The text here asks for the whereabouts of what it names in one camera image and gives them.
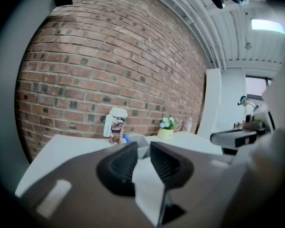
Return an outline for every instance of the flower pot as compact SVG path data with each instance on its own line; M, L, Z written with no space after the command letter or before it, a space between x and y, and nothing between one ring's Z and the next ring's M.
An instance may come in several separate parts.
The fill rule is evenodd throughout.
M160 128L157 133L157 136L158 138L164 141L171 141L173 139L173 133L174 133L173 129Z

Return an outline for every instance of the white lid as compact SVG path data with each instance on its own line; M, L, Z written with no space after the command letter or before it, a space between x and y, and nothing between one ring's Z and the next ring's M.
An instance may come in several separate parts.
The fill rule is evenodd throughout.
M110 114L115 116L115 117L123 117L123 118L128 116L127 110L123 109L123 108L119 108L119 107L113 107L110 110Z

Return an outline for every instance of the fluorescent light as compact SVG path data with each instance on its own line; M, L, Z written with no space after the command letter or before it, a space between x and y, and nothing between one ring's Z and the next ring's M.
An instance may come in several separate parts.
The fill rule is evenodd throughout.
M252 29L270 30L285 34L285 28L282 24L265 19L252 19Z

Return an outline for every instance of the desk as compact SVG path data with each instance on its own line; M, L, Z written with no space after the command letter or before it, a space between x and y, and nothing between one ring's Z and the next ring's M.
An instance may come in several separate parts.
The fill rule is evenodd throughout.
M146 140L149 143L151 141L163 142L192 151L222 154L222 149L220 146L212 144L209 140L188 132L174 133L173 140L170 142L162 141L157 136L146 137ZM15 192L16 196L21 197L22 194L33 183L69 159L111 146L112 144L108 139L80 138L58 134L55 135L42 149L42 151L38 154L27 171L24 173L20 183L17 186Z

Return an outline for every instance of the window frame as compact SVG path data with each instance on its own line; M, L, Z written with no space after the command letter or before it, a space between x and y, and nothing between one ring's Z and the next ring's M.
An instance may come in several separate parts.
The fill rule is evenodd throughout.
M259 79L264 79L266 81L266 86L268 87L269 86L269 83L268 83L268 80L271 80L273 81L272 78L269 78L269 77L259 77L259 76L250 76L250 75L246 75L246 78L259 78ZM255 99L255 100L263 100L262 97L260 95L250 95L247 93L247 97L250 98L250 99Z

